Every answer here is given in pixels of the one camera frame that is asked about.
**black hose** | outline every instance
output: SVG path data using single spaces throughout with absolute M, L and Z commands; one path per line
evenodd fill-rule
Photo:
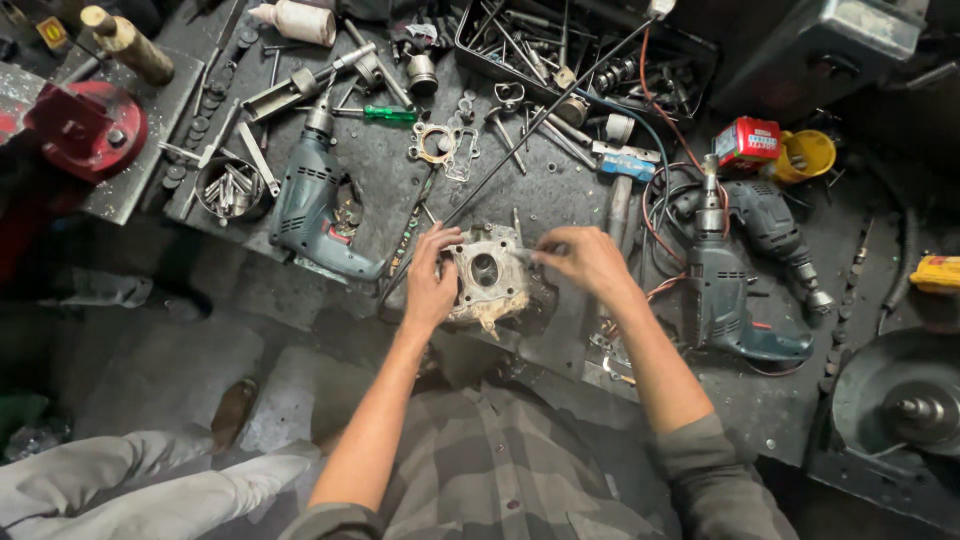
M 917 217 L 917 211 L 910 207 L 903 209 L 903 250 L 900 258 L 900 271 L 897 279 L 894 280 L 894 286 L 891 287 L 887 297 L 883 299 L 883 308 L 887 311 L 893 311 L 897 304 L 903 300 L 907 291 L 910 290 L 910 274 L 917 269 L 920 263 L 920 249 L 917 246 L 917 239 L 920 235 L 920 219 Z
M 910 206 L 910 202 L 900 192 L 900 184 L 890 172 L 885 164 L 872 152 L 861 149 L 867 166 L 874 172 L 877 178 L 887 186 L 890 194 L 893 196 L 900 209 L 903 212 L 903 247 L 900 253 L 900 270 L 894 284 L 890 287 L 890 292 L 883 299 L 881 307 L 883 312 L 880 314 L 880 323 L 877 325 L 877 333 L 880 332 L 883 320 L 892 313 L 906 293 L 910 290 L 910 274 L 920 263 L 920 250 L 917 242 L 920 235 L 920 220 L 917 217 L 917 211 Z

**person's leg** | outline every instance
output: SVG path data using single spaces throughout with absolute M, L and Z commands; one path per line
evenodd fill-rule
M 193 540 L 247 514 L 320 460 L 297 441 L 223 471 L 207 471 L 137 490 L 72 520 L 48 520 L 50 538 Z
M 34 516 L 71 516 L 123 481 L 154 475 L 208 452 L 209 430 L 135 431 L 67 443 L 0 467 L 0 528 Z

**screwdriver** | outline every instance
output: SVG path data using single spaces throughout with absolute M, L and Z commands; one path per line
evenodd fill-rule
M 363 114 L 364 120 L 394 120 L 400 122 L 416 122 L 417 112 L 407 110 L 397 105 L 387 107 L 374 107 L 366 105 L 363 109 L 334 109 L 334 112 L 359 112 Z

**workbench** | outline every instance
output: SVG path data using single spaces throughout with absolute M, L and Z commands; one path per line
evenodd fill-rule
M 184 4 L 168 21 L 156 41 L 180 49 L 195 58 L 205 59 L 213 46 L 214 37 L 224 24 L 228 4 L 230 3 L 222 5 L 213 15 L 198 19 L 190 27 L 184 27 Z M 251 24 L 247 15 L 240 20 L 241 27 L 245 24 Z M 402 71 L 405 64 L 394 66 L 389 54 L 384 52 L 389 50 L 385 29 L 359 26 L 367 39 L 380 46 L 380 58 L 393 70 L 397 79 L 401 83 L 405 82 L 406 75 Z M 265 44 L 286 42 L 273 29 L 261 30 L 260 42 L 250 49 L 237 66 L 236 76 L 225 100 L 227 104 L 233 98 L 249 98 L 267 86 L 272 59 L 261 58 L 259 49 Z M 317 70 L 336 56 L 354 48 L 355 44 L 350 36 L 341 32 L 332 51 L 317 46 L 285 52 L 280 63 L 279 78 L 285 78 L 301 67 Z M 481 152 L 480 157 L 473 161 L 468 182 L 448 180 L 443 172 L 437 175 L 427 205 L 434 215 L 441 218 L 448 215 L 463 200 L 474 183 L 504 156 L 507 148 L 490 126 L 483 123 L 483 117 L 490 107 L 493 82 L 457 65 L 452 53 L 447 53 L 437 61 L 437 77 L 440 89 L 436 95 L 415 101 L 424 109 L 432 111 L 431 122 L 444 123 L 456 110 L 457 100 L 462 97 L 464 89 L 475 90 L 478 96 L 474 101 L 476 120 L 468 124 L 468 127 L 479 131 L 477 147 Z M 332 93 L 334 100 L 339 101 L 351 80 L 352 74 L 338 78 Z M 387 90 L 381 90 L 369 98 L 355 93 L 351 96 L 348 107 L 362 107 L 368 103 L 393 105 L 394 101 Z M 214 137 L 216 127 L 223 123 L 227 109 L 228 106 L 220 107 L 210 119 L 211 128 L 204 144 Z M 300 136 L 303 118 L 301 111 L 289 110 L 270 122 L 270 147 L 266 160 L 278 178 L 281 178 L 290 148 Z M 188 111 L 180 121 L 171 139 L 172 143 L 182 141 L 189 121 Z M 507 130 L 514 137 L 518 137 L 521 123 L 522 116 L 504 118 Z M 723 119 L 709 117 L 708 112 L 705 112 L 700 124 L 689 134 L 693 151 L 697 155 L 705 154 L 709 149 L 709 139 L 723 127 Z M 337 118 L 335 124 L 338 142 L 333 153 L 350 177 L 363 188 L 363 222 L 354 237 L 353 246 L 365 256 L 386 258 L 388 263 L 393 258 L 401 236 L 408 231 L 407 224 L 420 193 L 420 184 L 429 171 L 426 162 L 407 157 L 411 134 L 412 131 L 408 128 L 368 124 L 348 117 Z M 635 137 L 635 146 L 655 148 L 646 134 Z M 229 138 L 226 147 L 238 155 L 246 156 L 236 133 Z M 516 164 L 508 161 L 467 207 L 457 225 L 512 225 L 512 211 L 516 208 L 520 216 L 523 243 L 528 247 L 532 247 L 543 233 L 561 225 L 602 226 L 609 205 L 609 180 L 598 179 L 596 174 L 581 166 L 540 134 L 530 139 L 529 152 L 521 150 L 519 154 L 526 163 L 528 173 L 525 176 L 520 175 Z M 674 160 L 684 159 L 682 151 L 674 154 Z M 550 162 L 557 164 L 556 172 L 548 172 L 547 164 Z M 156 178 L 151 186 L 153 197 L 161 193 L 159 184 L 164 169 L 165 164 L 162 164 L 156 171 Z M 879 205 L 880 208 L 888 205 L 882 191 L 874 180 L 857 177 L 853 173 L 847 174 L 831 188 L 829 195 L 825 183 L 819 180 L 790 188 L 791 194 L 812 205 L 810 210 L 800 207 L 792 209 L 810 245 L 820 274 L 821 286 L 838 301 L 852 264 L 857 233 L 867 205 Z M 143 206 L 147 207 L 149 204 L 145 201 Z M 189 227 L 241 244 L 269 258 L 285 261 L 289 254 L 271 246 L 267 241 L 268 219 L 252 223 L 230 223 L 221 227 L 214 216 L 195 205 L 182 222 Z M 422 218 L 418 230 L 422 232 L 426 227 L 429 227 L 429 221 Z M 900 254 L 900 247 L 896 242 L 898 227 L 896 218 L 877 219 L 871 232 L 871 261 L 861 276 L 861 285 L 857 287 L 860 298 L 857 299 L 855 308 L 859 322 L 849 332 L 847 343 L 851 349 L 866 343 L 873 335 L 879 303 L 897 270 L 897 257 Z M 738 231 L 734 230 L 733 236 L 735 243 L 742 246 L 743 238 Z M 784 269 L 757 260 L 746 250 L 743 253 L 744 257 L 750 259 L 758 275 L 767 276 L 774 282 L 769 297 L 749 300 L 755 320 L 772 325 L 774 330 L 787 325 L 802 328 L 806 324 L 802 304 L 786 285 Z M 663 253 L 659 259 L 665 260 Z M 663 276 L 648 270 L 644 287 L 649 290 L 662 279 Z M 682 284 L 678 285 L 653 301 L 654 311 L 661 323 L 668 333 L 675 336 L 684 332 L 684 313 L 681 310 L 683 289 Z M 388 307 L 400 307 L 397 299 L 402 300 L 403 290 L 403 286 L 398 288 L 388 302 Z M 350 312 L 366 316 L 374 314 L 375 298 L 367 288 L 354 287 L 352 298 L 355 306 L 346 307 Z M 585 313 L 584 316 L 591 317 L 592 312 Z M 892 330 L 898 326 L 910 326 L 914 320 L 915 314 L 909 306 L 904 306 L 888 321 L 887 327 Z M 750 447 L 760 454 L 801 466 L 814 410 L 820 399 L 819 383 L 824 376 L 826 355 L 831 345 L 830 333 L 835 323 L 834 313 L 812 328 L 815 343 L 813 357 L 802 369 L 784 377 L 762 376 L 751 371 L 742 359 L 736 357 L 694 351 L 684 351 L 684 357 L 729 428 L 742 433 Z M 571 340 L 584 342 L 587 338 L 579 329 L 571 329 L 569 333 Z M 586 350 L 588 369 L 584 372 L 584 378 L 625 399 L 635 401 L 636 392 L 630 384 L 622 380 L 611 380 L 599 369 L 599 363 L 602 362 L 599 351 L 590 346 L 587 346 Z M 531 377 L 537 376 L 536 369 L 528 373 L 533 374 Z

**checkered sleeve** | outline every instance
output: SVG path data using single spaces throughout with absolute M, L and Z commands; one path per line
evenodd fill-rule
M 711 414 L 658 435 L 656 451 L 693 538 L 797 540 L 750 460 Z
M 383 529 L 383 520 L 365 506 L 323 503 L 304 510 L 279 540 L 374 540 Z

